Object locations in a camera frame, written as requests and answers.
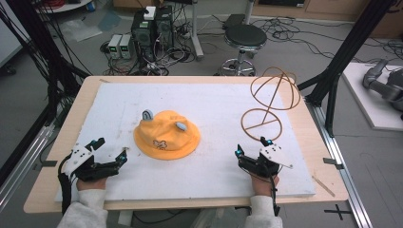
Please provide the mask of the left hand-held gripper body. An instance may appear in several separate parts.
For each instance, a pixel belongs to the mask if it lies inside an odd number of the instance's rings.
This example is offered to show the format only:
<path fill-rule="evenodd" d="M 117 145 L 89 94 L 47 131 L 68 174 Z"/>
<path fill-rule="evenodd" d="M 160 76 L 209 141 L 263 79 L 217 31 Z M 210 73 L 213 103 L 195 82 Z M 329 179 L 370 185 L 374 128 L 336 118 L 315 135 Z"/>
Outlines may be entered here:
<path fill-rule="evenodd" d="M 107 167 L 106 163 L 94 161 L 95 151 L 88 151 L 85 146 L 76 144 L 71 150 L 64 173 L 68 177 L 75 176 L 82 181 L 95 181 L 118 175 L 120 168 Z"/>

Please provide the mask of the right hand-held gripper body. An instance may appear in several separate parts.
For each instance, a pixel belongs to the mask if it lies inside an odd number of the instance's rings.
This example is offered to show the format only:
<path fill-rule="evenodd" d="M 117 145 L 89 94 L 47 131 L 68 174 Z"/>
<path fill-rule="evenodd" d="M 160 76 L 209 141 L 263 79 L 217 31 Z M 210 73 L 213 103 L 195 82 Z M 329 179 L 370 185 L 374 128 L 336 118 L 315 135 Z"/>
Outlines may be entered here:
<path fill-rule="evenodd" d="M 256 159 L 250 158 L 244 153 L 244 156 L 238 159 L 238 165 L 249 173 L 263 178 L 277 175 L 279 169 L 283 166 L 290 169 L 294 168 L 286 153 L 275 143 L 263 146 L 259 150 L 259 156 Z"/>

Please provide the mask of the person's left hand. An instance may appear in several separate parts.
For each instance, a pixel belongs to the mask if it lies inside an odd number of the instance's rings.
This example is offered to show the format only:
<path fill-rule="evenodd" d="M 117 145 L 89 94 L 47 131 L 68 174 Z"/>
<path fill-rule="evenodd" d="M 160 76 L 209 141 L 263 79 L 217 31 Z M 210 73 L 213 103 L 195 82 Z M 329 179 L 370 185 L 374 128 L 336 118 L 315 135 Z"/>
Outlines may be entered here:
<path fill-rule="evenodd" d="M 105 190 L 106 181 L 107 178 L 92 181 L 77 180 L 76 186 L 79 191 L 91 190 L 91 189 Z"/>

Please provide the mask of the person's right hand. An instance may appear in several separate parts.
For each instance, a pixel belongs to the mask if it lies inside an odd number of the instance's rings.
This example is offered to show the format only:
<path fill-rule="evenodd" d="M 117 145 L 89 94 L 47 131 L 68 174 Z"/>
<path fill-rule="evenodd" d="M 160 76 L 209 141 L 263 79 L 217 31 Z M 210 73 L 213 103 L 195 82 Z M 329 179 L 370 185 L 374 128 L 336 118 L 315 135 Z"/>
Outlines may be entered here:
<path fill-rule="evenodd" d="M 270 179 L 264 179 L 255 174 L 251 174 L 250 177 L 252 188 L 256 196 L 271 197 L 273 195 L 274 189 L 279 182 L 278 176 L 274 176 Z"/>

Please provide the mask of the grey tape strip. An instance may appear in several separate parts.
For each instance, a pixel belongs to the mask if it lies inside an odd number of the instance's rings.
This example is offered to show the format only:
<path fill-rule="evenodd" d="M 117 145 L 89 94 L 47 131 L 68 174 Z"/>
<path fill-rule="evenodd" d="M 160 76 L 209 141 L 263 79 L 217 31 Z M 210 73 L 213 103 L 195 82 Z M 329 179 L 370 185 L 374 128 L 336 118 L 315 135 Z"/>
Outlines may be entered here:
<path fill-rule="evenodd" d="M 344 165 L 342 163 L 338 163 L 337 160 L 331 158 L 323 158 L 323 162 L 326 164 L 333 165 L 337 170 L 344 169 Z"/>
<path fill-rule="evenodd" d="M 40 171 L 43 167 L 55 167 L 57 161 L 40 161 L 32 166 L 33 170 Z"/>

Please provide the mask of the white foam board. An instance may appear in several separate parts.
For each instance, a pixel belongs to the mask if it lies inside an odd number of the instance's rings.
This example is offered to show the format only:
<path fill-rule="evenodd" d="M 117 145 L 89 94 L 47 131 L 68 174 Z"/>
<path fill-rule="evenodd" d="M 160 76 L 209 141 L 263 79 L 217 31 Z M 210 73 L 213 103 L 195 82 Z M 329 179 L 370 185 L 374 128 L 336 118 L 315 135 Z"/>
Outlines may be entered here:
<path fill-rule="evenodd" d="M 124 148 L 127 162 L 107 182 L 106 198 L 117 200 L 195 200 L 248 198 L 252 195 L 249 176 L 238 166 L 239 144 L 250 157 L 257 157 L 260 141 L 248 137 L 240 126 L 242 114 L 258 103 L 249 84 L 154 84 L 104 83 L 90 103 L 76 144 L 84 146 L 104 138 L 95 156 L 111 162 Z M 273 140 L 294 165 L 279 172 L 278 196 L 311 197 L 315 185 L 297 142 L 291 114 L 284 114 L 282 135 Z M 173 110 L 196 125 L 201 133 L 197 148 L 177 160 L 148 157 L 134 142 L 134 128 L 142 113 Z"/>

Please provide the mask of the yellow bucket hat with ears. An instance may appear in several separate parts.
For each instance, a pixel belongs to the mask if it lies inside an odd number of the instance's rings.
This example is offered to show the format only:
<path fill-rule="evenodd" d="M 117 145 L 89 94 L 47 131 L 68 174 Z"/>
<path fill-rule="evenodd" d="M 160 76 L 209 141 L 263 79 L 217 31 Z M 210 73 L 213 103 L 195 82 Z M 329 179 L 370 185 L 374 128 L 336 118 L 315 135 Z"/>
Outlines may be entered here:
<path fill-rule="evenodd" d="M 133 138 L 148 157 L 170 161 L 191 154 L 199 145 L 201 133 L 176 111 L 165 110 L 154 115 L 147 109 L 134 128 Z"/>

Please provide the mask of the thin wooden stick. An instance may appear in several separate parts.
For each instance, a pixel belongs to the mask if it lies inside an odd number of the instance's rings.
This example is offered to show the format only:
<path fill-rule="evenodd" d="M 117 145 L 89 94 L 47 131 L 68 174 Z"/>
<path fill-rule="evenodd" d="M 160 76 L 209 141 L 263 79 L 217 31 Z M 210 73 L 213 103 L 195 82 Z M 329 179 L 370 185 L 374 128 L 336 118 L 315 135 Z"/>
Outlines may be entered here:
<path fill-rule="evenodd" d="M 312 179 L 319 185 L 321 186 L 329 195 L 331 195 L 332 197 L 335 197 L 336 194 L 325 184 L 323 183 L 320 179 L 318 179 L 315 176 L 312 176 Z"/>

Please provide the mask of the black tape cross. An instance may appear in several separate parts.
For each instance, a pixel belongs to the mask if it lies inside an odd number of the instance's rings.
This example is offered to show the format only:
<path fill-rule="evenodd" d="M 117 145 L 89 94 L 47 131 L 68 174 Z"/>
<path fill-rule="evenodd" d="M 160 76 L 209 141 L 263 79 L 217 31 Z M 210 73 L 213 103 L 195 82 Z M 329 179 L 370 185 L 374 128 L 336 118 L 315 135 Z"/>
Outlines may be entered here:
<path fill-rule="evenodd" d="M 338 204 L 335 205 L 334 209 L 325 209 L 324 212 L 326 214 L 336 214 L 338 215 L 340 220 L 344 220 L 345 215 L 351 215 L 352 212 L 349 210 L 342 210 Z"/>

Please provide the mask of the grey bench power supply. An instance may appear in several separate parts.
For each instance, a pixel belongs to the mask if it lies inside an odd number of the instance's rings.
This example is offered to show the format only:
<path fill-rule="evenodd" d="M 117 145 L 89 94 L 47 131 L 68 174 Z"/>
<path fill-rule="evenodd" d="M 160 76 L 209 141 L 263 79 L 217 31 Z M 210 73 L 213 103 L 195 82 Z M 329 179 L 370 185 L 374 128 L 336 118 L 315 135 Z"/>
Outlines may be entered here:
<path fill-rule="evenodd" d="M 129 34 L 124 34 L 120 41 L 120 51 L 124 59 L 130 59 L 133 54 L 133 42 Z"/>
<path fill-rule="evenodd" d="M 120 59 L 121 51 L 120 51 L 120 42 L 122 39 L 121 34 L 114 34 L 110 39 L 107 48 L 109 50 L 109 54 L 112 59 Z"/>

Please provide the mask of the black round stool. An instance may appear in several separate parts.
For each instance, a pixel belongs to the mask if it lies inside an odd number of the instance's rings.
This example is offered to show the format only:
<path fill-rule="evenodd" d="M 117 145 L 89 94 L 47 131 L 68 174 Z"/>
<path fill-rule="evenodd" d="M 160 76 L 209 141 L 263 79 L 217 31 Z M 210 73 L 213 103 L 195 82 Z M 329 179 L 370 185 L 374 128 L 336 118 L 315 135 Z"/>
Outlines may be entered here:
<path fill-rule="evenodd" d="M 222 63 L 220 74 L 223 76 L 255 76 L 255 66 L 244 58 L 247 52 L 256 52 L 267 42 L 266 33 L 254 25 L 235 25 L 224 33 L 227 45 L 239 51 L 238 57 Z"/>

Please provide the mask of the white floor board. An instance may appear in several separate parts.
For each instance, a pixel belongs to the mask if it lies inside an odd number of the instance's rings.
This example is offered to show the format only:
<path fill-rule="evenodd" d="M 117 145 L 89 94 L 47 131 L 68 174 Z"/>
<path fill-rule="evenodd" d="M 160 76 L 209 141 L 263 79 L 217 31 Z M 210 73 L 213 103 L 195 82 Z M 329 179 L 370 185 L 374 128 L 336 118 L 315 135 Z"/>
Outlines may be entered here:
<path fill-rule="evenodd" d="M 373 66 L 350 63 L 343 71 L 343 78 L 372 129 L 403 132 L 402 113 L 383 100 L 380 94 L 362 85 L 365 73 Z"/>

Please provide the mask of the black computer tower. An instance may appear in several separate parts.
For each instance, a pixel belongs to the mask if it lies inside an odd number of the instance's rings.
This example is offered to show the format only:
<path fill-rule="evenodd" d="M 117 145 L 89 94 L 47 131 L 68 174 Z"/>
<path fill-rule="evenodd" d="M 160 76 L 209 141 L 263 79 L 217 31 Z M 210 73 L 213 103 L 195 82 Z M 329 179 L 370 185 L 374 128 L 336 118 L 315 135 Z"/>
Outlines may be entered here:
<path fill-rule="evenodd" d="M 153 45 L 156 40 L 156 28 L 153 20 L 144 19 L 145 10 L 134 14 L 131 33 L 137 49 L 138 57 L 154 62 Z"/>
<path fill-rule="evenodd" d="M 158 40 L 163 49 L 174 46 L 173 41 L 173 10 L 171 6 L 158 8 L 155 22 L 157 26 Z"/>

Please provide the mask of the grey desk leg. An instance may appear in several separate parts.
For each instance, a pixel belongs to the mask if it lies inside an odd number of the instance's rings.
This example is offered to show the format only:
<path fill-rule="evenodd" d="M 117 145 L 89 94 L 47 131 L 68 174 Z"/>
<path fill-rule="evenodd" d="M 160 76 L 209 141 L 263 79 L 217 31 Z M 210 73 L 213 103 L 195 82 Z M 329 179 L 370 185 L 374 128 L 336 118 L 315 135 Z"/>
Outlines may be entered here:
<path fill-rule="evenodd" d="M 198 37 L 198 0 L 191 0 L 192 6 L 192 31 L 191 41 L 195 50 L 197 61 L 201 61 L 204 57 L 201 42 Z"/>

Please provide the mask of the aluminium rail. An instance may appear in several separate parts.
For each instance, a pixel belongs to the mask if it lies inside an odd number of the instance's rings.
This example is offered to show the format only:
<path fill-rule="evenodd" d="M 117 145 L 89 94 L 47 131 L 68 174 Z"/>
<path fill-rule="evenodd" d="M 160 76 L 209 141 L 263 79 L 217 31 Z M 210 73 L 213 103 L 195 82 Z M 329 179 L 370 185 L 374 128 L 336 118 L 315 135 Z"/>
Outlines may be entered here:
<path fill-rule="evenodd" d="M 9 204 L 12 196 L 23 182 L 29 170 L 35 162 L 41 157 L 41 154 L 51 145 L 50 138 L 54 134 L 55 126 L 43 126 L 31 140 L 28 140 L 28 146 L 20 149 L 21 158 L 13 166 L 10 174 L 0 185 L 0 213 Z"/>
<path fill-rule="evenodd" d="M 349 172 L 348 166 L 344 161 L 342 153 L 336 142 L 336 139 L 332 137 L 325 128 L 325 113 L 321 107 L 313 106 L 312 104 L 306 104 L 308 110 L 314 121 L 317 123 L 318 131 L 330 153 L 331 158 L 325 159 L 326 162 L 332 164 L 340 173 L 343 183 L 348 192 L 348 203 L 351 208 L 352 215 L 355 219 L 355 224 L 358 228 L 374 228 L 369 215 L 365 209 L 365 206 L 359 196 L 359 193 L 355 187 L 352 176 Z"/>

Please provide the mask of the black metal frame post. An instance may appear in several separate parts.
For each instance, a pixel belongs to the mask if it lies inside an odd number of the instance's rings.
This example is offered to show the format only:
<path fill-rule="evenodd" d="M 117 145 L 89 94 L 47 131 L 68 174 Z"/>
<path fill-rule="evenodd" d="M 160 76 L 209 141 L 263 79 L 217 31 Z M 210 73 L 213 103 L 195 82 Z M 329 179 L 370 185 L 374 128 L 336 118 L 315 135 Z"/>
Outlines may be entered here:
<path fill-rule="evenodd" d="M 91 76 L 88 70 L 80 69 L 63 56 L 43 20 L 45 16 L 43 9 L 37 9 L 32 3 L 33 0 L 5 1 L 20 25 L 9 17 L 2 3 L 0 3 L 0 20 L 14 35 L 46 80 L 48 104 L 0 168 L 0 187 L 10 179 L 11 172 L 22 160 L 39 130 L 56 118 L 57 105 L 64 99 L 73 98 L 78 94 L 81 88 L 78 79 Z"/>
<path fill-rule="evenodd" d="M 328 97 L 324 127 L 330 137 L 334 136 L 339 78 L 393 4 L 394 0 L 370 0 L 330 64 L 317 76 L 297 86 L 299 91 L 314 86 L 306 101 L 315 107 L 321 107 L 323 99 Z"/>

